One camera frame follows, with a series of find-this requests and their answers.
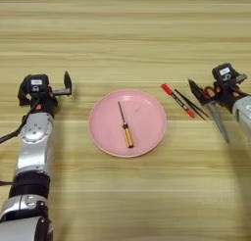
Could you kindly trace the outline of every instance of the metal robot arm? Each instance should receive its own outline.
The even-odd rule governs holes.
[[[31,110],[23,121],[20,132],[23,147],[9,199],[4,202],[0,214],[1,241],[53,240],[47,206],[53,159],[53,119],[58,106],[55,96],[72,94],[67,72],[65,85],[65,89],[53,91],[46,74],[28,75],[21,84],[20,105],[30,105]]]
[[[228,109],[245,129],[248,138],[251,139],[251,96],[239,88],[239,84],[247,78],[247,75],[238,73],[231,64],[215,67],[212,74],[216,80],[213,88],[201,88],[193,80],[189,80],[192,93],[202,106],[218,103]],[[213,91],[213,96],[208,95],[208,89]],[[222,121],[218,120],[216,123],[223,128]]]

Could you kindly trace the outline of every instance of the red marker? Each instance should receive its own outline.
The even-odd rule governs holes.
[[[174,94],[174,92],[170,89],[170,87],[166,84],[166,83],[164,83],[164,84],[162,84],[161,85],[161,87],[170,95],[170,96],[172,96],[175,100],[176,100],[176,102],[190,115],[190,117],[191,118],[195,118],[195,113],[194,113],[194,111],[193,110],[191,110],[191,109],[189,109],[189,108],[187,108],[183,103],[182,103],[182,101],[178,98],[178,97],[176,97],[176,95]]]

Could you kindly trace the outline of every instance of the table surface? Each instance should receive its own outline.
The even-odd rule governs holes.
[[[226,145],[212,119],[190,119],[159,87],[193,99],[187,79],[211,84],[218,64],[249,74],[250,17],[251,0],[0,0],[1,135],[27,110],[17,99],[27,74],[61,87],[68,71],[74,83],[55,122],[56,241],[251,240],[245,135],[220,109]],[[102,153],[88,134],[93,105],[124,88],[155,96],[169,121],[162,143],[130,160]],[[12,179],[20,149],[19,139],[1,145],[0,179]]]

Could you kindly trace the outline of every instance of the pink plate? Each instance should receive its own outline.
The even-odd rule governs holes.
[[[131,149],[126,146],[119,101],[132,136]],[[89,132],[102,151],[132,158],[154,149],[165,134],[166,124],[165,111],[156,98],[138,90],[121,90],[106,95],[95,105],[89,117]]]

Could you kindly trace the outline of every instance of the yellow screwdriver handle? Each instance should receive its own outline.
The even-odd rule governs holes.
[[[134,145],[133,145],[132,137],[131,137],[131,134],[130,134],[130,131],[129,131],[129,127],[128,127],[127,123],[125,123],[123,125],[123,129],[125,131],[125,142],[126,142],[127,147],[128,148],[133,148]]]

